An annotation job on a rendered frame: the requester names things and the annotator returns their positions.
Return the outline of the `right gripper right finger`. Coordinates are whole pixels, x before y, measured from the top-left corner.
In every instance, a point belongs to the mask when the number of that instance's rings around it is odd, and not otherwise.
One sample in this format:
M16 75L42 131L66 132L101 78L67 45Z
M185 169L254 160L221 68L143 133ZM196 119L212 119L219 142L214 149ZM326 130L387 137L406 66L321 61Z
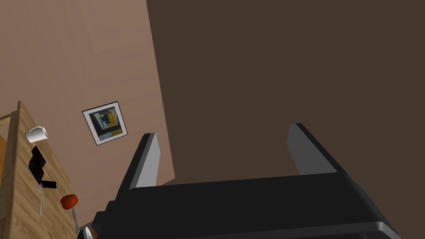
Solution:
M289 125L286 146L299 175L346 173L302 123Z

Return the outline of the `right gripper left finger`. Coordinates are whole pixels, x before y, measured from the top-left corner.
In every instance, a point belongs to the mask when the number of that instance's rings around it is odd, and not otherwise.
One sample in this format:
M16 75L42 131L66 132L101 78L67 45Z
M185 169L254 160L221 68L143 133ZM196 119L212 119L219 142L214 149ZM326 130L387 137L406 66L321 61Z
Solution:
M123 193L132 188L156 185L161 151L157 135L143 135L119 188Z

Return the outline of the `red apple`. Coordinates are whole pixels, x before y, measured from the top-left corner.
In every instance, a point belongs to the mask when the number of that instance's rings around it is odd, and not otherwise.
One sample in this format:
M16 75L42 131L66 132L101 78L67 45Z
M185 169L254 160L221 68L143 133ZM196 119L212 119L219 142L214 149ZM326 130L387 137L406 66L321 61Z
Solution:
M65 195L60 199L60 203L63 209L69 210L78 204L78 198L75 194Z

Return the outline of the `black angular object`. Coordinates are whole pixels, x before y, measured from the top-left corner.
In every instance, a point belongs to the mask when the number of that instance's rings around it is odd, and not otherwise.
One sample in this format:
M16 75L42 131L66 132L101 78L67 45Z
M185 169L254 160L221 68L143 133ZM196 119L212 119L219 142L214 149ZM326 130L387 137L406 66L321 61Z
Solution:
M43 188L57 188L56 181L42 180L44 176L43 167L46 164L46 160L41 154L37 146L32 149L32 157L29 161L29 170L35 178L36 182L43 185Z

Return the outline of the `white mug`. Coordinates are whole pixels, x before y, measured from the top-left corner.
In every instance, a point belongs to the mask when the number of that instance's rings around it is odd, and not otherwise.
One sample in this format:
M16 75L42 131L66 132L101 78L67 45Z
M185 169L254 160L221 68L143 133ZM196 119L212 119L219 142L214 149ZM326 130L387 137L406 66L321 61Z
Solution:
M37 126L25 132L25 137L30 143L48 139L48 133L45 127Z

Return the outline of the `wooden table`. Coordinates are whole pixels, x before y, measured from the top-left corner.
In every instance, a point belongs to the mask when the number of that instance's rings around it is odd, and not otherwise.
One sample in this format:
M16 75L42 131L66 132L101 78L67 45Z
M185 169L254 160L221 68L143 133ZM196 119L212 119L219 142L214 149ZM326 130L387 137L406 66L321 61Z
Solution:
M60 203L72 193L71 181L48 141L26 139L25 132L36 123L21 101L2 120L9 124L9 131L0 185L0 239L76 239L72 213ZM45 180L57 183L56 189L42 189L42 216L39 184L28 168L35 146L46 160Z

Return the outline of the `framed picture on wall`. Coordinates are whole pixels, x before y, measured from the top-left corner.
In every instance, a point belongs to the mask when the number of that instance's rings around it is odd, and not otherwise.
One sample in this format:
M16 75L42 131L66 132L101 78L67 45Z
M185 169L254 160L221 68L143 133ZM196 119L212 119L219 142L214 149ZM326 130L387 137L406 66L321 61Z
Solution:
M82 114L97 146L128 135L117 101L85 110Z

